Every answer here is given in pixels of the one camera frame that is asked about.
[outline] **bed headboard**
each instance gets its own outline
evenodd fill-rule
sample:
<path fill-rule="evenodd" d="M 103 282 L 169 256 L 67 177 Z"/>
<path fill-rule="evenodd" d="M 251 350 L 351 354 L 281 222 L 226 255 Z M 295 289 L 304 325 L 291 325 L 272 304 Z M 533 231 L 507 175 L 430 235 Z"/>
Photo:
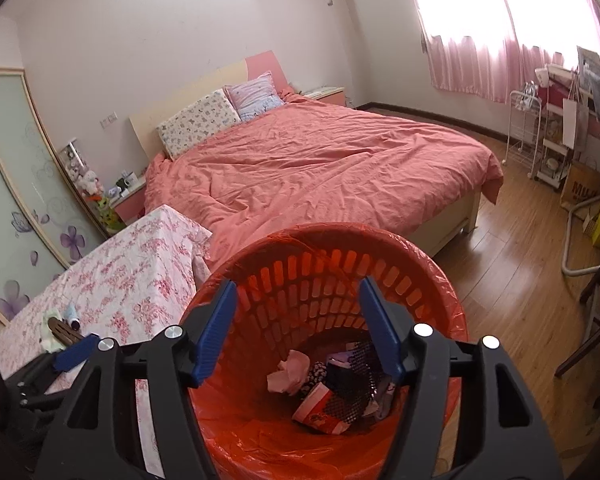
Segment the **bed headboard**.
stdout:
<path fill-rule="evenodd" d="M 138 137 L 149 161 L 153 160 L 157 153 L 163 151 L 160 137 L 155 129 L 158 124 L 224 85 L 244 83 L 267 71 L 271 71 L 273 83 L 278 92 L 286 88 L 288 83 L 285 74 L 282 72 L 275 54 L 269 50 L 219 68 L 215 72 L 207 74 L 177 90 L 166 99 L 152 103 L 145 110 L 129 116 L 136 137 Z"/>

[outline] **wire rack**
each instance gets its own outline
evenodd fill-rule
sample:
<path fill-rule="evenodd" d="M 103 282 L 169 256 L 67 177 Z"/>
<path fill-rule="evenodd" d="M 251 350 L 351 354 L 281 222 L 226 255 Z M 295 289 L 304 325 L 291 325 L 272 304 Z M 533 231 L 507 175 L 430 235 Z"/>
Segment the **wire rack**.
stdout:
<path fill-rule="evenodd" d="M 542 151 L 538 150 L 541 139 L 542 101 L 529 93 L 513 90 L 509 95 L 509 129 L 507 151 L 502 161 L 509 158 L 529 168 L 529 178 L 536 176 Z"/>

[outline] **red plastic basket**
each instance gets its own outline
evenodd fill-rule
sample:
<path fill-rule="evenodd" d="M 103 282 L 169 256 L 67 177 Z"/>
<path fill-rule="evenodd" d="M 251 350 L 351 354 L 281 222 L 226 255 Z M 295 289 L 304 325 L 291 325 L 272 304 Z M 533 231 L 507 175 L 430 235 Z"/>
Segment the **red plastic basket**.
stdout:
<path fill-rule="evenodd" d="M 440 268 L 403 238 L 361 224 L 298 226 L 237 253 L 200 288 L 187 312 L 210 301 L 223 278 L 238 307 L 213 375 L 191 390 L 206 446 L 229 478 L 375 478 L 389 450 L 407 389 L 392 415 L 339 436 L 291 421 L 298 401 L 267 391 L 267 374 L 310 338 L 366 330 L 358 282 L 376 279 L 385 298 L 421 322 L 467 341 L 464 312 Z M 458 401 L 451 380 L 446 420 Z"/>

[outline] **baseboard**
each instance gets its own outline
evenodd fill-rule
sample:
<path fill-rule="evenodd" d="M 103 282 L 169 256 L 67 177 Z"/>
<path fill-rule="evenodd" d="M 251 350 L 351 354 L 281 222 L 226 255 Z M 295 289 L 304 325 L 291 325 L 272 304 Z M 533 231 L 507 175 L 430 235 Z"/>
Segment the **baseboard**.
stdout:
<path fill-rule="evenodd" d="M 356 107 L 356 110 L 369 110 L 369 108 L 380 108 L 382 110 L 389 110 L 390 112 L 401 112 L 403 114 L 416 115 L 423 119 L 432 119 L 434 121 L 440 121 L 441 123 L 450 124 L 451 126 L 457 126 L 458 128 L 466 128 L 477 134 L 481 134 L 492 139 L 501 140 L 507 142 L 507 136 L 501 134 L 496 130 L 491 130 L 478 124 L 473 124 L 462 119 L 456 119 L 455 117 L 448 117 L 446 115 L 435 114 L 433 112 L 426 112 L 424 110 L 416 110 L 416 108 L 407 108 L 406 106 L 387 105 L 384 103 L 370 102 Z"/>

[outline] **pink nightstand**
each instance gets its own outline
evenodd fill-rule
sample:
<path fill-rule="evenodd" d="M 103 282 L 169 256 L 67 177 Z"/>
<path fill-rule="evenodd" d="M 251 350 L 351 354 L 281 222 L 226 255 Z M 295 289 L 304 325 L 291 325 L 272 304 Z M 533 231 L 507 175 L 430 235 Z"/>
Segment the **pink nightstand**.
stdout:
<path fill-rule="evenodd" d="M 146 179 L 144 176 L 138 178 L 138 181 L 129 188 L 129 194 L 122 198 L 112 200 L 110 206 L 122 218 L 126 225 L 144 216 L 144 189 Z"/>
<path fill-rule="evenodd" d="M 342 86 L 325 86 L 303 94 L 304 97 L 315 99 L 321 103 L 346 106 L 344 88 Z"/>

